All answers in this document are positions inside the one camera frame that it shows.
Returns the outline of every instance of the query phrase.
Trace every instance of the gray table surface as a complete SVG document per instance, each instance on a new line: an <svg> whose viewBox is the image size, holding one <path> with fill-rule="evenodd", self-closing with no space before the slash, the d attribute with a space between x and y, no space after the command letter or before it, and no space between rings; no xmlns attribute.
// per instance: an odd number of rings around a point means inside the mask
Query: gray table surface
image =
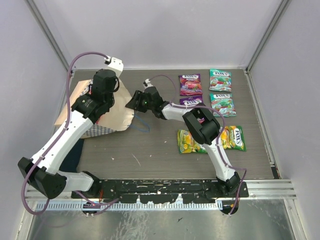
<svg viewBox="0 0 320 240"><path fill-rule="evenodd" d="M229 70L232 73L232 96L237 116L226 118L230 125L243 128L247 152L226 150L233 166L247 168L247 179L272 179L273 174L265 150L264 141L256 117L247 79L243 70ZM71 83L74 89L78 81L93 77L92 70L78 70ZM209 70L124 70L120 79L131 95L135 90L143 91L143 81L156 75L171 77L179 88L178 75L201 74L203 100L210 106ZM152 83L157 87L164 100L175 95L172 83L164 77L155 78ZM138 113L151 127L150 133L128 128L103 136L87 138L84 141L79 171L89 171L102 179L206 179L215 178L216 173L207 154L179 154L177 145L178 129L187 127L174 120L162 120L152 112ZM132 124L143 128L133 119Z"/></svg>

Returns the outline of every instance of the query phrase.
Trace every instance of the brown paper bag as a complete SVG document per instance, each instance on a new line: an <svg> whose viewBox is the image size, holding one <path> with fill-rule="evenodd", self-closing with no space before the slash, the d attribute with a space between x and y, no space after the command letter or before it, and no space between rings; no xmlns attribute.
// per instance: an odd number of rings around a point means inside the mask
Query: brown paper bag
<svg viewBox="0 0 320 240"><path fill-rule="evenodd" d="M76 99L85 94L89 90L89 84L93 80L79 81L70 96L70 105L72 106ZM119 79L119 89L114 96L114 105L110 111L102 115L100 119L81 138L96 137L100 135L110 134L116 131L126 130L134 117L134 110L126 108L125 105L131 100L131 95L126 89L122 81ZM64 106L59 117L55 121L55 126L60 126L67 118L67 104Z"/></svg>

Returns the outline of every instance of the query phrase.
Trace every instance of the pink candy bag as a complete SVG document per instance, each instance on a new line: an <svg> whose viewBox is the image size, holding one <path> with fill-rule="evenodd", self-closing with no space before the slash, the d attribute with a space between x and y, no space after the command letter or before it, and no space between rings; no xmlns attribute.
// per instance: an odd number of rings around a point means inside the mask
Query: pink candy bag
<svg viewBox="0 0 320 240"><path fill-rule="evenodd" d="M180 75L180 96L202 95L200 74Z"/></svg>

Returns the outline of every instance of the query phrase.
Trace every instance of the candy package label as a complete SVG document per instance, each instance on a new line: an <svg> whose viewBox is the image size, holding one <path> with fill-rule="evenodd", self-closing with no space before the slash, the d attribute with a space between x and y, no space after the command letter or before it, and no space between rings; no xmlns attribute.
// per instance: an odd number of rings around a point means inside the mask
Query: candy package label
<svg viewBox="0 0 320 240"><path fill-rule="evenodd" d="M180 96L202 95L200 74L180 75Z"/></svg>
<svg viewBox="0 0 320 240"><path fill-rule="evenodd" d="M204 100L202 98L202 96L190 96L190 97L185 97L185 98L181 98L180 99L180 105L184 105L184 106L195 106L199 103L203 103ZM199 123L202 123L205 119L199 119Z"/></svg>
<svg viewBox="0 0 320 240"><path fill-rule="evenodd" d="M236 116L236 109L232 94L212 94L210 93L211 107L219 111L224 117ZM213 116L219 117L220 115L216 112Z"/></svg>
<svg viewBox="0 0 320 240"><path fill-rule="evenodd" d="M231 92L231 72L218 69L210 69L211 91Z"/></svg>

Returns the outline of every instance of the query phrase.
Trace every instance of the metal floor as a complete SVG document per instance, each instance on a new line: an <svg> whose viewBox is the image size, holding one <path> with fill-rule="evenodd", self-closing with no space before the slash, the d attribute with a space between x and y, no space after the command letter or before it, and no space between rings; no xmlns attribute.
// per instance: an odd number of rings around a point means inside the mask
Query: metal floor
<svg viewBox="0 0 320 240"><path fill-rule="evenodd" d="M283 200L242 200L232 217L219 210L46 211L28 240L294 240Z"/></svg>
<svg viewBox="0 0 320 240"><path fill-rule="evenodd" d="M232 165L247 168L247 179L273 179L270 162L265 150L263 137L256 117L252 97L244 71L232 72L232 96L237 112L236 117L226 118L227 125L243 128L247 152L226 150ZM71 90L78 81L91 79L95 71L78 70L71 83ZM165 74L179 87L178 75L201 74L203 100L210 106L209 70L124 70L120 79L133 95L143 90L143 81L159 74ZM164 77L155 78L164 100L171 100L175 94L172 83ZM150 133L133 128L104 136L87 138L84 141L79 171L89 171L102 179L205 179L215 178L215 169L207 154L179 154L177 145L178 129L187 129L182 122L162 120L151 112L139 113L151 127ZM133 124L143 127L133 119Z"/></svg>

